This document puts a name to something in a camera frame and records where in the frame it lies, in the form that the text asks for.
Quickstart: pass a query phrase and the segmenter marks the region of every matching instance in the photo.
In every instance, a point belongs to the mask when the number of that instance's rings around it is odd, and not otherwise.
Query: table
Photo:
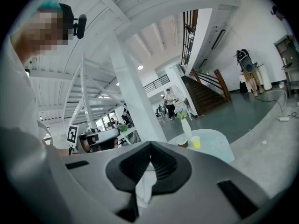
[[[125,139],[128,144],[131,144],[131,142],[126,138],[126,136],[128,136],[130,133],[132,133],[135,130],[136,130],[136,127],[129,128],[129,129],[127,129],[127,131],[121,132],[121,134],[117,136],[117,139],[118,140]]]
[[[288,98],[291,95],[292,90],[298,90],[299,89],[299,80],[297,81],[291,81],[290,80],[290,74],[291,71],[298,71],[299,70],[299,64],[292,64],[288,68],[281,68],[285,72],[286,77],[286,86],[288,88]]]
[[[222,133],[213,129],[197,129],[192,130],[192,135],[200,137],[200,148],[196,149],[190,139],[188,139],[188,149],[215,156],[226,163],[230,163],[235,160],[228,140]],[[186,138],[185,133],[173,138],[168,143],[177,145],[177,140],[183,137]]]

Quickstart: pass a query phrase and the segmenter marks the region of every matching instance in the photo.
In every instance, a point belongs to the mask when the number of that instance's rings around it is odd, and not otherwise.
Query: white pillar
[[[115,34],[109,35],[108,46],[122,96],[141,141],[166,142],[166,137],[144,91],[128,49]]]

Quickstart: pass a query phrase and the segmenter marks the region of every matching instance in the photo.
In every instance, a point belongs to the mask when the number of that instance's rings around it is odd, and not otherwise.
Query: power strip
[[[289,121],[290,120],[289,117],[280,117],[278,119],[279,119],[279,121]]]

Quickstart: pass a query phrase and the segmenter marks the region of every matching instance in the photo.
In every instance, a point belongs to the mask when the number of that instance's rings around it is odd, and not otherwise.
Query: wooden staircase
[[[226,102],[226,99],[222,95],[211,90],[204,84],[187,76],[183,76],[182,80],[199,116]]]

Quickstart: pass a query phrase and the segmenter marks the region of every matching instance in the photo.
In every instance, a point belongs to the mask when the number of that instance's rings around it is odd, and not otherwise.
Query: cable
[[[288,116],[299,119],[299,117],[297,117],[297,112],[293,112],[291,115],[288,115]]]
[[[270,93],[270,92],[283,92],[283,93],[285,93],[285,105],[282,108],[284,110],[285,107],[286,107],[286,100],[288,99],[288,95],[286,94],[286,92],[285,91],[266,91],[266,93]]]
[[[284,117],[284,111],[282,110],[282,107],[281,107],[280,103],[279,103],[277,100],[274,99],[274,100],[267,100],[267,101],[265,101],[265,100],[258,99],[258,98],[256,98],[255,96],[254,96],[254,98],[255,98],[256,100],[259,100],[259,101],[262,101],[262,102],[265,102],[265,103],[268,103],[268,102],[277,102],[277,103],[279,104],[280,109],[281,109],[282,116]]]

